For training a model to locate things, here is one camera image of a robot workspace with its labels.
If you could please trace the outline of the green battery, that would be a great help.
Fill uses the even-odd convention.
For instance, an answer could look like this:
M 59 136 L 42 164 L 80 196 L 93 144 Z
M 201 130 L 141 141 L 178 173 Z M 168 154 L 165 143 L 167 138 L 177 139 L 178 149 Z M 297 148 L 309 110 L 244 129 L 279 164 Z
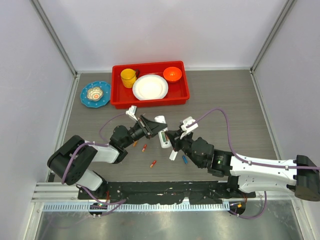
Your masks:
M 168 141 L 167 140 L 167 136 L 166 136 L 166 134 L 164 132 L 161 132 L 161 137 L 162 137 L 162 140 L 163 140 L 164 143 Z

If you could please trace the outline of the white remote control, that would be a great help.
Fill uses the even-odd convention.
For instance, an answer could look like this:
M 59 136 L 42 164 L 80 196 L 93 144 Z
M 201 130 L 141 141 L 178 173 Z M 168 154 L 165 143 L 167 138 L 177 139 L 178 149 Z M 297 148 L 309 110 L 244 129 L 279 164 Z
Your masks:
M 166 124 L 166 119 L 165 119 L 165 116 L 164 115 L 158 115 L 154 118 L 154 120 L 158 123 L 162 123 L 162 124 Z M 163 149 L 168 149 L 168 148 L 171 148 L 172 145 L 171 145 L 171 142 L 169 140 L 169 138 L 167 137 L 166 135 L 166 131 L 168 130 L 168 128 L 164 128 L 163 130 L 161 130 L 159 133 L 158 133 L 158 137 L 159 137 L 159 141 L 160 141 L 160 146 L 163 148 Z

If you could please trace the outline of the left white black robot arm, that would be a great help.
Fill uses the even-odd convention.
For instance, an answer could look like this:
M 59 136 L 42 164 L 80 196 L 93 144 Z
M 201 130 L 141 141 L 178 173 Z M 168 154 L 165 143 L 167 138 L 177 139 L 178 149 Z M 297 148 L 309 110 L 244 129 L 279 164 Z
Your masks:
M 107 193 L 107 181 L 89 170 L 90 164 L 118 164 L 127 156 L 127 147 L 143 137 L 151 139 L 157 136 L 167 126 L 163 121 L 149 120 L 141 115 L 130 128 L 116 126 L 107 144 L 89 142 L 74 135 L 49 157 L 47 166 L 61 178 L 63 184 L 78 185 L 100 200 Z

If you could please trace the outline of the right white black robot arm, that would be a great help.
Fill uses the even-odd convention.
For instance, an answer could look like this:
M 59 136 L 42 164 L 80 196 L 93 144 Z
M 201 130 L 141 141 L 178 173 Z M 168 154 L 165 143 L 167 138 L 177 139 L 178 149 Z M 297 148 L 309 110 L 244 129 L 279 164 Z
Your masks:
M 305 201 L 320 200 L 320 170 L 305 155 L 295 159 L 252 158 L 218 150 L 206 140 L 193 139 L 181 130 L 165 132 L 175 154 L 182 151 L 198 168 L 216 177 L 228 177 L 226 193 L 233 198 L 242 193 L 290 192 Z

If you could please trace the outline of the white battery cover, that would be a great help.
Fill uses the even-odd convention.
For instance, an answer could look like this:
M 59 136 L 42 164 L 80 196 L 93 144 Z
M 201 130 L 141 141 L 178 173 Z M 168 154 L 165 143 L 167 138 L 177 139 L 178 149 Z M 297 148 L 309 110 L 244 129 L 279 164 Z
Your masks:
M 171 161 L 174 161 L 176 159 L 177 155 L 178 155 L 178 152 L 175 150 L 172 150 L 172 152 L 170 153 L 169 159 Z

